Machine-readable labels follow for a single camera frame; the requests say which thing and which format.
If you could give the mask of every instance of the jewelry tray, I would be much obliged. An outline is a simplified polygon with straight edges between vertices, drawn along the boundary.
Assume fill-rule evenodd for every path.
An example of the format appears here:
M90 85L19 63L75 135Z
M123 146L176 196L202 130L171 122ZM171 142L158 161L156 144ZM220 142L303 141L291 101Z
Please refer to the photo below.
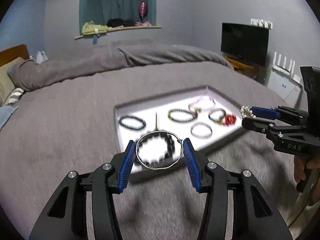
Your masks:
M188 109L188 104L199 99L204 94L214 99L215 108L223 108L227 114L234 114L236 116L236 123L230 126L223 126L214 123L208 118L208 112L200 113L199 117L189 123L176 123L168 118L168 111L173 108ZM191 143L196 151L201 151L203 154L208 154L213 150L222 147L230 142L235 136L244 132L241 126L240 105L228 98L226 95L208 86L198 88L175 91L168 94L154 96L152 98L145 98L134 102L129 102L123 105L117 105L114 108L114 120L116 133L118 137L118 148L120 152L124 152L129 141L137 141L142 135L147 132L154 131L156 125L156 113L158 114L159 130L166 130L175 133L180 139L190 138ZM119 125L119 118L124 115L134 115L146 121L146 127L143 130L134 131L126 129ZM205 122L212 128L212 136L207 139L200 139L194 137L190 133L191 126L196 122ZM174 162L180 156L180 144L175 141L175 152L170 158L161 162L161 165L168 165ZM152 142L143 144L143 150L139 152L140 158L147 160L149 163L156 162L160 156L164 156L166 151L166 144L161 140L160 136L152 139ZM140 164L134 163L131 174L143 174L149 172L142 168ZM159 171L151 171L152 173L162 173Z

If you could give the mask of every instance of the blue wall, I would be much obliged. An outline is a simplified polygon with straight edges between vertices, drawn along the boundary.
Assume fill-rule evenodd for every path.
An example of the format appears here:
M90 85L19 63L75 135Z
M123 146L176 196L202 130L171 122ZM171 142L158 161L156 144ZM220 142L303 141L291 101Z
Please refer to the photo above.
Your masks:
M0 22L0 51L26 44L36 56L44 47L44 9L46 0L14 0Z

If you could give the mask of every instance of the red balloon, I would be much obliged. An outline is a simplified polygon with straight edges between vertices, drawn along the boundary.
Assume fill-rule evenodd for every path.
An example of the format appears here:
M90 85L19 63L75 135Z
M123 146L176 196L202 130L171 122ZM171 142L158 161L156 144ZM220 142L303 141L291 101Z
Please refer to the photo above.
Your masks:
M145 2L142 2L139 6L139 15L144 17L148 12L148 5Z

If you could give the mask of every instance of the curtain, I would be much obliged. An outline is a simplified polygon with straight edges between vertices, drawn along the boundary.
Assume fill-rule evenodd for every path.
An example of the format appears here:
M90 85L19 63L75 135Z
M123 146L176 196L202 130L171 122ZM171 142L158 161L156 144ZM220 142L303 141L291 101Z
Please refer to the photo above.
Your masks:
M133 19L140 22L139 5L148 4L148 14L144 18L152 25L156 24L156 0L80 0L79 28L80 32L85 22L106 25L109 19Z

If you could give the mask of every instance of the beige pillow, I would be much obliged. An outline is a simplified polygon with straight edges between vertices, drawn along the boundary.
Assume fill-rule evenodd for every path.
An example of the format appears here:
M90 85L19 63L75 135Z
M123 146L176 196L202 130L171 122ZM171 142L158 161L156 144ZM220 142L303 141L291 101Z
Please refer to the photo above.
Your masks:
M0 67L0 106L3 106L15 86L7 74L7 70L16 64L22 64L25 60L21 57Z

